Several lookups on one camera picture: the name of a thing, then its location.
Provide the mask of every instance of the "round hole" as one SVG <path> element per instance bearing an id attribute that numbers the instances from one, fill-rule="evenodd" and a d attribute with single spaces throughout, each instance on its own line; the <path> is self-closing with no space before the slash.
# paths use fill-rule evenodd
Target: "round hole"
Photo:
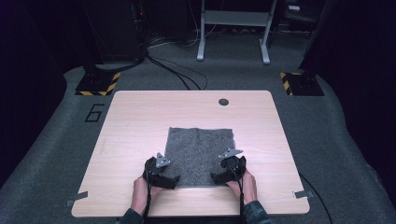
<path id="1" fill-rule="evenodd" d="M 220 105 L 228 105 L 228 103 L 230 103 L 230 102 L 228 102 L 227 99 L 224 99 L 224 98 L 223 98 L 223 99 L 220 99 L 220 100 L 219 100 L 219 104 L 220 104 Z"/>

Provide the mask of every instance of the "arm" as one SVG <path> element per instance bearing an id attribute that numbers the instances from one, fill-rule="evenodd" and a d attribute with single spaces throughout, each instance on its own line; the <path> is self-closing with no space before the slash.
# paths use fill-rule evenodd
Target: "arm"
<path id="1" fill-rule="evenodd" d="M 151 187 L 151 200 L 163 191 L 162 188 Z M 132 195 L 131 207 L 116 224 L 141 224 L 143 223 L 143 213 L 145 212 L 148 197 L 148 183 L 143 176 L 134 181 L 134 193 Z"/>
<path id="2" fill-rule="evenodd" d="M 244 182 L 244 204 L 245 217 L 247 224 L 270 224 L 274 223 L 265 212 L 264 208 L 257 200 L 256 179 L 248 170 L 245 171 L 241 180 Z M 239 199 L 241 194 L 238 183 L 236 181 L 227 182 L 227 185 L 233 190 L 236 198 Z"/>

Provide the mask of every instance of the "white metal rack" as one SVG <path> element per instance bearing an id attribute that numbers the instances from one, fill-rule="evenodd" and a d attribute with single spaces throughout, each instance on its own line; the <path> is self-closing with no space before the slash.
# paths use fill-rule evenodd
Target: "white metal rack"
<path id="1" fill-rule="evenodd" d="M 269 12 L 215 11 L 205 10 L 205 0 L 202 0 L 201 40 L 199 43 L 197 60 L 202 61 L 204 59 L 206 24 L 244 25 L 265 27 L 264 35 L 259 41 L 262 50 L 262 61 L 264 64 L 269 64 L 270 58 L 265 43 L 267 42 L 271 22 L 274 17 L 275 6 L 276 0 L 273 0 Z"/>

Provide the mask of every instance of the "black curtain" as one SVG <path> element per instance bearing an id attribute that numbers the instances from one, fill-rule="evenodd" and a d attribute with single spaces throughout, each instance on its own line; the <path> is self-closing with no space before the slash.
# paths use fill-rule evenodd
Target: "black curtain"
<path id="1" fill-rule="evenodd" d="M 21 1 L 0 3 L 0 187 L 64 97 L 66 81 Z"/>
<path id="2" fill-rule="evenodd" d="M 349 133 L 396 205 L 396 3 L 328 0 L 326 6 L 301 68 L 332 86 Z"/>
<path id="3" fill-rule="evenodd" d="M 80 35 L 96 63 L 103 63 L 91 25 L 80 0 L 22 0 L 53 58 L 65 73 L 81 66 L 67 32 L 69 21 L 77 21 Z"/>

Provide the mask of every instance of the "black cable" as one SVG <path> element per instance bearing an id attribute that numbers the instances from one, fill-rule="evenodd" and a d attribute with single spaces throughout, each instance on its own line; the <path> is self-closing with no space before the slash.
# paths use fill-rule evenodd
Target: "black cable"
<path id="1" fill-rule="evenodd" d="M 149 168 L 148 168 L 147 165 L 145 167 L 145 170 L 146 170 L 146 179 L 147 179 L 147 182 L 148 182 L 148 197 L 147 197 L 147 202 L 146 202 L 145 213 L 143 214 L 143 219 L 146 219 L 146 217 L 148 216 L 148 214 L 149 214 L 149 205 L 151 204 L 151 181 L 150 181 L 150 178 L 149 178 Z"/>
<path id="2" fill-rule="evenodd" d="M 133 68 L 133 67 L 135 67 L 135 66 L 141 64 L 143 61 L 144 61 L 143 58 L 138 58 L 138 59 L 136 59 L 136 61 L 135 61 L 134 63 L 132 63 L 132 64 L 125 65 L 125 66 L 118 67 L 118 68 L 103 69 L 103 70 L 106 71 L 106 72 L 114 72 L 114 73 L 123 72 L 123 71 L 125 71 L 125 70 L 131 69 L 131 68 Z"/>
<path id="3" fill-rule="evenodd" d="M 245 221 L 245 216 L 244 216 L 244 214 L 245 214 L 245 211 L 244 211 L 245 210 L 245 204 L 244 204 L 244 179 L 242 177 L 242 184 L 241 184 L 241 182 L 239 182 L 238 176 L 233 171 L 233 169 L 229 165 L 227 165 L 227 168 L 230 169 L 231 172 L 233 172 L 233 176 L 235 177 L 236 182 L 238 183 L 238 186 L 239 186 L 239 190 L 241 192 L 241 194 L 239 196 L 239 216 L 241 218 L 241 223 L 244 224 L 246 222 Z"/>
<path id="4" fill-rule="evenodd" d="M 329 217 L 330 223 L 332 223 L 332 217 L 330 216 L 329 210 L 327 209 L 326 204 L 323 202 L 323 199 L 320 197 L 319 193 L 317 190 L 312 186 L 312 184 L 299 172 L 298 175 L 311 187 L 311 189 L 317 194 L 318 198 L 320 199 L 320 202 L 323 205 L 324 210 L 326 211 L 327 216 Z"/>
<path id="5" fill-rule="evenodd" d="M 169 41 L 171 41 L 171 40 L 172 40 L 172 38 L 169 38 L 169 37 L 166 37 L 166 36 L 163 36 L 163 37 L 154 36 L 154 37 L 152 37 L 152 38 L 150 39 L 148 45 L 149 45 L 150 47 L 151 47 L 151 46 L 156 46 L 156 45 L 160 45 L 160 44 L 169 42 Z"/>
<path id="6" fill-rule="evenodd" d="M 153 57 L 153 56 L 151 56 L 151 58 L 157 59 L 157 60 L 162 60 L 162 61 L 165 61 L 165 62 L 168 62 L 168 63 L 173 63 L 173 64 L 175 64 L 175 65 L 177 65 L 177 66 L 179 66 L 179 67 L 188 69 L 188 70 L 192 71 L 193 73 L 196 73 L 196 74 L 198 74 L 198 75 L 204 77 L 204 78 L 205 78 L 205 86 L 203 87 L 203 90 L 206 89 L 206 87 L 207 87 L 207 77 L 206 77 L 204 74 L 202 74 L 202 73 L 200 73 L 200 72 L 197 72 L 197 71 L 195 71 L 195 70 L 193 70 L 193 69 L 190 69 L 189 67 L 185 67 L 185 66 L 183 66 L 183 65 L 180 65 L 180 64 L 178 64 L 178 63 L 174 63 L 174 62 L 168 61 L 168 60 L 166 60 L 166 59 L 157 58 L 157 57 Z"/>
<path id="7" fill-rule="evenodd" d="M 176 75 L 176 76 L 183 82 L 183 84 L 184 84 L 184 86 L 187 88 L 187 90 L 190 91 L 191 88 L 190 88 L 190 86 L 186 83 L 186 81 L 185 81 L 182 77 L 184 77 L 184 78 L 188 79 L 189 81 L 191 81 L 191 82 L 197 87 L 198 90 L 201 90 L 201 88 L 199 87 L 199 85 L 198 85 L 194 80 L 192 80 L 190 77 L 187 77 L 187 76 L 185 76 L 185 75 L 183 75 L 183 74 L 180 74 L 179 72 L 177 72 L 177 71 L 175 71 L 175 70 L 173 70 L 173 69 L 167 67 L 167 66 L 164 65 L 163 63 L 158 62 L 157 60 L 155 60 L 154 58 L 152 58 L 148 53 L 146 54 L 146 58 L 148 58 L 152 63 L 154 63 L 154 64 L 160 66 L 161 68 L 163 68 L 163 69 L 165 69 L 165 70 L 167 70 L 167 71 L 173 73 L 174 75 Z"/>
<path id="8" fill-rule="evenodd" d="M 158 66 L 160 66 L 161 68 L 163 68 L 163 69 L 166 69 L 166 70 L 171 70 L 170 68 L 168 68 L 168 67 L 166 67 L 166 66 L 164 66 L 163 64 L 161 64 L 161 63 L 159 63 L 159 62 L 157 62 L 157 61 L 155 61 L 153 58 L 151 58 L 150 56 L 146 56 L 152 63 L 154 63 L 155 65 L 158 65 Z M 190 88 L 190 86 L 189 86 L 189 84 L 187 84 L 186 83 L 186 81 L 184 81 L 184 79 L 179 75 L 179 74 L 176 74 L 176 73 L 174 73 L 180 80 L 181 80 L 181 82 L 183 82 L 183 84 L 184 84 L 184 86 L 187 88 L 187 90 L 191 90 L 191 88 Z"/>

